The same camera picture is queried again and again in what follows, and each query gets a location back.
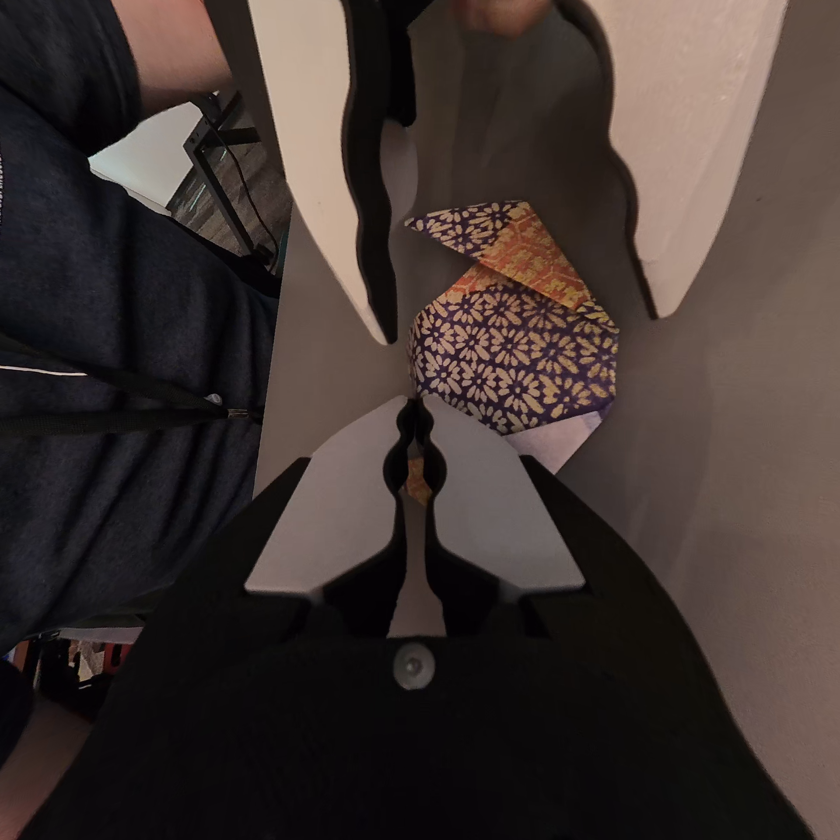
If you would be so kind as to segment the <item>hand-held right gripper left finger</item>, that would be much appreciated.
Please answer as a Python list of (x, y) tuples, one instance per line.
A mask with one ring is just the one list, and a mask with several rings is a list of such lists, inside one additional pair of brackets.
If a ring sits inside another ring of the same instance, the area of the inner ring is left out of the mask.
[(392, 542), (413, 409), (406, 396), (396, 396), (313, 453), (245, 583), (247, 592), (320, 594)]

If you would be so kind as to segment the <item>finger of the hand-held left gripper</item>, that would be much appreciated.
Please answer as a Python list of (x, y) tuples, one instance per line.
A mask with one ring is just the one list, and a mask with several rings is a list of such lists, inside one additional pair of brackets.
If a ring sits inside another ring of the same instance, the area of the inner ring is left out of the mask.
[(397, 339), (393, 229), (413, 205), (411, 41), (396, 2), (249, 3), (287, 183), (372, 338)]
[(558, 2), (591, 42), (652, 317), (684, 300), (728, 210), (785, 1)]

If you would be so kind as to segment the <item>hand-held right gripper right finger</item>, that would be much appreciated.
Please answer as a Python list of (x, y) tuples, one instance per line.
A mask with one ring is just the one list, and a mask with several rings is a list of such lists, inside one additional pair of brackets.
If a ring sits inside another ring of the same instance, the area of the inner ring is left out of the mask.
[(579, 591), (583, 573), (515, 449), (437, 396), (418, 407), (438, 545), (506, 594)]

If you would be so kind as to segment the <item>patterned purple orange origami paper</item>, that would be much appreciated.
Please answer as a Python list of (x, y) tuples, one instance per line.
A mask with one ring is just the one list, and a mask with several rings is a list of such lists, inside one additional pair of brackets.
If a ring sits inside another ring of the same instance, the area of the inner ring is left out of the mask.
[(404, 225), (471, 261), (415, 316), (416, 393), (556, 474), (612, 408), (619, 328), (528, 202), (441, 209)]

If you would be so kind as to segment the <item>person's left forearm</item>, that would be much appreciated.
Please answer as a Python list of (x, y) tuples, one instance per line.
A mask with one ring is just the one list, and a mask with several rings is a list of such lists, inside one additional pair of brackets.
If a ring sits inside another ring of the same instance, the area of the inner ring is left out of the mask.
[(229, 87), (232, 74), (204, 1), (113, 1), (152, 117)]

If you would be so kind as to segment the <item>person's left hand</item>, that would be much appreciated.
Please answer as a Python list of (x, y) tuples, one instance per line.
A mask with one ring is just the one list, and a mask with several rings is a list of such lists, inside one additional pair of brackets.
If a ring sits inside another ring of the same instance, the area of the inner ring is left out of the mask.
[(553, 1), (453, 1), (452, 6), (467, 30), (516, 39), (545, 19)]

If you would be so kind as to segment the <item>white desk with black frame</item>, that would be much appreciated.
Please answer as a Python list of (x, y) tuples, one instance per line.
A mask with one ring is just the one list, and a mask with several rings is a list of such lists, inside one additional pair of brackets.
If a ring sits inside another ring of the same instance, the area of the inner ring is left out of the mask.
[(281, 277), (291, 194), (239, 93), (147, 119), (90, 165), (155, 212)]

